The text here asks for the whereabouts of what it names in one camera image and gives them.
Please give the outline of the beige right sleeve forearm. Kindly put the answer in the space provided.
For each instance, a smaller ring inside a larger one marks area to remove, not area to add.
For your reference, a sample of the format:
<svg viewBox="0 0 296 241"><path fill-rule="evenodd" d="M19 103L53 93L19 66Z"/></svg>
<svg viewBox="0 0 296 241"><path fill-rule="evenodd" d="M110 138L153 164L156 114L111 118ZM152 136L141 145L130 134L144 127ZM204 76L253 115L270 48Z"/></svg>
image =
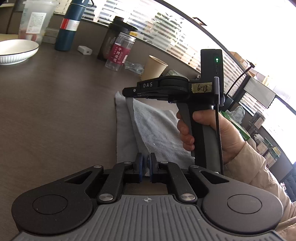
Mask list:
<svg viewBox="0 0 296 241"><path fill-rule="evenodd" d="M223 149L223 157L226 176L266 190L281 201L283 215L276 231L286 240L295 240L295 202L266 167L264 157L245 141Z"/></svg>

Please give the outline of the right hand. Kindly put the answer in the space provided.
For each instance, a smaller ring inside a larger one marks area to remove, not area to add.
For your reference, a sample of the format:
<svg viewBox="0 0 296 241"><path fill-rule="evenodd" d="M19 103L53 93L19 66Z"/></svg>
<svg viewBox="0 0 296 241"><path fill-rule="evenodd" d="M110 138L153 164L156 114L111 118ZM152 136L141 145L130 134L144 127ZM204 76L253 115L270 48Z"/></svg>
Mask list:
<svg viewBox="0 0 296 241"><path fill-rule="evenodd" d="M177 113L177 119L179 120L177 129L180 132L180 140L183 142L183 148L187 151L193 151L195 149L194 137L189 133L189 128L183 121L180 113ZM210 126L213 129L216 128L214 110L196 111L193 113L193 120L202 125ZM245 145L245 140L243 140L237 128L221 114L219 115L219 124L223 163L227 164L239 154Z"/></svg>

